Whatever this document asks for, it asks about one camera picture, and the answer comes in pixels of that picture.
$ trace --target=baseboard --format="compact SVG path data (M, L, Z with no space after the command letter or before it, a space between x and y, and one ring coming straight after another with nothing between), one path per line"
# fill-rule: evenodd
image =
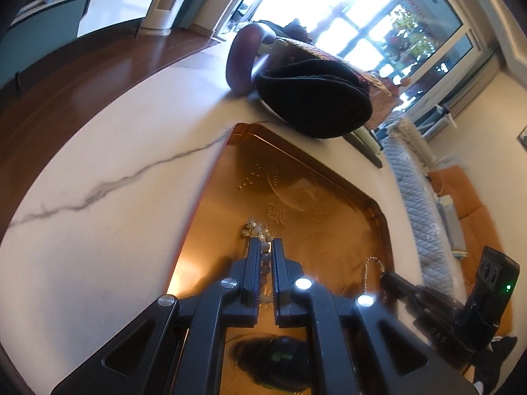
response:
M201 25L197 25L195 23L189 26L189 29L204 37L212 37L214 35L214 31L211 31L210 29L204 28Z

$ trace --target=copper tray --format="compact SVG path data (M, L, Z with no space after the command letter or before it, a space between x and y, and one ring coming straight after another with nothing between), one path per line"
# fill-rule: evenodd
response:
M373 199L264 126L238 123L194 209L167 292L185 298L227 275L230 264L246 254L241 231L250 217L281 237L286 256L333 294L359 294L371 256L393 270L386 218ZM378 272L371 266L370 292L378 291ZM270 294L268 281L261 295ZM254 384L230 359L237 340L259 334L305 339L306 330L276 327L272 303L260 305L255 328L229 328L222 395L280 393Z

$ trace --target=black knit hat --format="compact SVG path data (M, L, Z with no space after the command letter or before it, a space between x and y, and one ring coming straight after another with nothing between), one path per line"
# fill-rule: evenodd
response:
M348 134L372 116L367 84L340 61L286 65L257 76L255 84L276 114L313 138Z

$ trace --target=window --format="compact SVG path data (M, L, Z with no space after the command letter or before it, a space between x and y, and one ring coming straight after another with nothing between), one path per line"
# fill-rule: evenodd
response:
M446 96L481 48L453 0L259 0L252 20L294 18L322 50L410 86L396 108L417 119Z

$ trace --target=wooden floor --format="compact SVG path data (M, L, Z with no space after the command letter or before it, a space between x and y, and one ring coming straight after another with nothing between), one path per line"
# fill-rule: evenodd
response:
M144 79L216 43L188 30L134 38L135 26L77 40L22 72L20 92L14 81L0 92L0 241L31 184L82 126Z

